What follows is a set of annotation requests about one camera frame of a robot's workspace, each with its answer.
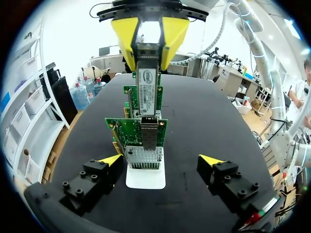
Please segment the person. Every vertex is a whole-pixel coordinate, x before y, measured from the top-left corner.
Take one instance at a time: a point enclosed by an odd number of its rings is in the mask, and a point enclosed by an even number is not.
[[[303,103],[308,96],[305,89],[308,90],[311,83],[311,61],[309,59],[305,60],[304,67],[307,79],[305,81],[297,81],[294,88],[289,91],[289,97],[292,103],[287,112],[287,119],[293,123],[298,119]]]
[[[311,130],[311,116],[310,115],[304,117],[303,123],[304,123],[306,128]]]

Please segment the ceiling light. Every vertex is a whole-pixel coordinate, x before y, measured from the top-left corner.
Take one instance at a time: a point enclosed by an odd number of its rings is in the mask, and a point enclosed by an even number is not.
[[[301,52],[301,55],[307,55],[310,53],[310,49],[305,49]]]
[[[288,19],[284,19],[288,29],[291,31],[292,35],[296,38],[298,38],[299,40],[301,39],[300,35],[298,34],[297,30],[295,29],[295,27],[293,26],[293,21],[292,20],[288,20]]]

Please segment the cable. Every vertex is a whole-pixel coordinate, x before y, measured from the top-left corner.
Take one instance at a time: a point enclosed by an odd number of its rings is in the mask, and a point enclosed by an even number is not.
[[[94,17],[94,16],[92,16],[92,15],[91,15],[91,11],[93,10],[93,8],[94,8],[95,6],[98,6],[98,5],[105,5],[105,4],[112,4],[112,2],[102,2],[102,3],[95,4],[95,5],[92,6],[92,8],[90,9],[90,11],[89,11],[89,16],[91,16],[92,18],[99,18],[99,17]]]
[[[285,125],[286,121],[282,121],[283,124],[281,125],[281,127],[268,139],[268,141],[270,141]]]
[[[272,116],[270,117],[270,120],[274,120],[274,121],[278,121],[278,122],[285,122],[285,123],[286,123],[286,121],[285,121],[285,120],[278,120],[278,119],[274,119],[274,118],[272,118]]]
[[[239,13],[239,16],[240,16],[240,19],[241,19],[241,23],[242,23],[242,27],[243,27],[243,30],[245,31],[245,26],[244,26],[244,23],[243,23],[243,19],[242,19],[242,14],[240,12],[240,9],[237,7],[236,4],[232,3],[232,2],[229,2],[225,9],[224,9],[224,13],[223,13],[223,20],[222,20],[222,25],[220,27],[220,30],[218,32],[218,35],[216,36],[216,38],[214,39],[214,41],[210,44],[210,46],[208,46],[205,50],[202,50],[199,54],[193,56],[193,57],[190,57],[186,60],[183,60],[183,61],[178,61],[178,62],[170,62],[170,65],[184,65],[186,63],[189,63],[197,58],[199,58],[200,56],[202,56],[204,53],[208,52],[212,47],[214,47],[214,45],[218,42],[219,38],[221,37],[221,35],[223,34],[223,31],[224,31],[224,28],[225,28],[225,21],[226,21],[226,17],[227,17],[227,14],[228,14],[228,10],[229,10],[229,7],[230,6],[234,6],[237,8],[237,11]]]
[[[238,232],[254,232],[254,233],[256,233],[256,232],[267,232],[267,231],[264,231],[264,230],[260,230],[260,229],[246,229],[246,230],[240,230],[240,231],[238,231]]]

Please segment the cardboard box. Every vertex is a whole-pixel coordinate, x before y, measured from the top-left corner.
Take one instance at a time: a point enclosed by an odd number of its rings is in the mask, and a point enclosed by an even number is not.
[[[255,110],[258,110],[260,108],[261,102],[258,99],[254,99],[252,101],[252,107]]]
[[[45,167],[44,168],[44,172],[43,172],[43,178],[46,179],[47,181],[50,181],[52,177],[51,174],[51,169],[49,167]]]
[[[50,155],[49,155],[49,158],[48,158],[48,163],[50,164],[50,165],[53,165],[53,164],[55,164],[56,163],[56,161],[57,161],[57,154],[52,150],[51,152],[50,152]]]

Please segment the yellow triangle marker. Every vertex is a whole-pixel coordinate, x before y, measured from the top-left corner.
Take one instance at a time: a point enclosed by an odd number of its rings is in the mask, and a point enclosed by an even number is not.
[[[216,163],[224,163],[225,162],[225,161],[214,159],[214,158],[208,157],[206,155],[202,155],[202,154],[200,154],[199,156],[201,156],[211,166],[213,166]]]
[[[109,166],[111,166],[120,156],[122,156],[122,154],[117,154],[109,158],[97,160],[96,162],[104,162],[106,164],[109,164]]]

